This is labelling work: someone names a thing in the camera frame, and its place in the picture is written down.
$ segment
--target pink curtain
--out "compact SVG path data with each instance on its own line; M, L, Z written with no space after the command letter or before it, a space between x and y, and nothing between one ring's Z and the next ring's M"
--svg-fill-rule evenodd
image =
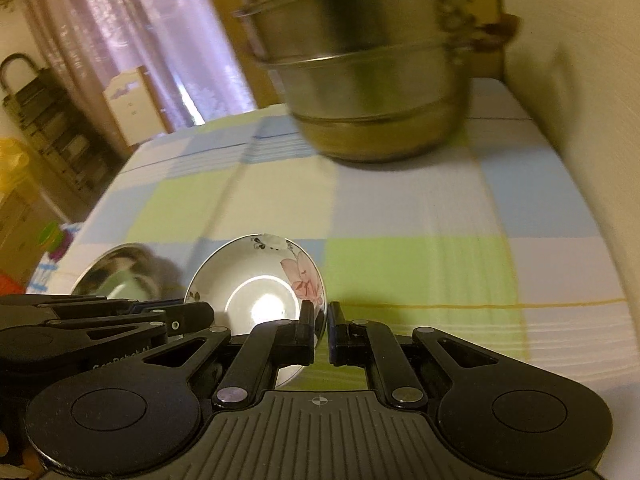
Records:
M175 130L255 109L210 0L22 0L36 42L76 103L128 153L102 91L145 66Z

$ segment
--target floral bowl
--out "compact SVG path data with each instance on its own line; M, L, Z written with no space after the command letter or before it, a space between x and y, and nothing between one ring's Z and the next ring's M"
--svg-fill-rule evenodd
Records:
M326 291L318 267L295 242L269 234L243 236L220 247L200 266L184 299L207 301L216 325L233 335L248 334L266 321L298 319L303 300L314 304L318 344L326 323ZM283 368L276 385L301 369Z

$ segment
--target checkered tablecloth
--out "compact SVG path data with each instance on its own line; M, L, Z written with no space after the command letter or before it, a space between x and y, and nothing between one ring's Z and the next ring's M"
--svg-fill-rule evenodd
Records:
M609 403L600 466L638 480L640 360L609 251L564 165L509 91L476 80L465 130L384 166L337 164L282 106L153 140L131 157L48 283L68 293L123 242L148 245L179 296L226 241L292 238L348 319L396 333L431 325L581 381ZM361 370L316 364L290 384L360 388Z

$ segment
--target round black pad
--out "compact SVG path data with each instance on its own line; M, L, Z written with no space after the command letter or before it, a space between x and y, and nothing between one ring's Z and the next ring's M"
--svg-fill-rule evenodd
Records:
M494 415L512 430L544 433L560 426L566 419L561 400L536 390L516 390L494 401Z
M71 407L74 420L80 426L94 431L128 428L139 421L145 412L145 399L134 392L117 388L84 394Z
M44 346L48 345L53 341L53 336L49 334L43 334L39 332L30 331L29 333L25 333L24 337L20 335L14 336L12 339L12 344L16 346Z
M465 370L438 407L438 425L471 463L523 477L593 466L612 432L609 409L596 393L520 363Z
M25 417L38 452L60 469L93 477L166 462L199 422L198 399L179 368L127 360L53 384L31 401Z

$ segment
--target pink flower pattern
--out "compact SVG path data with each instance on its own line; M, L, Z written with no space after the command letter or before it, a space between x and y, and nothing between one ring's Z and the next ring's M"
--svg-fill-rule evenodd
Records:
M309 300L314 306L322 304L320 276L305 251L300 251L295 260L292 258L282 260L280 265L299 300Z

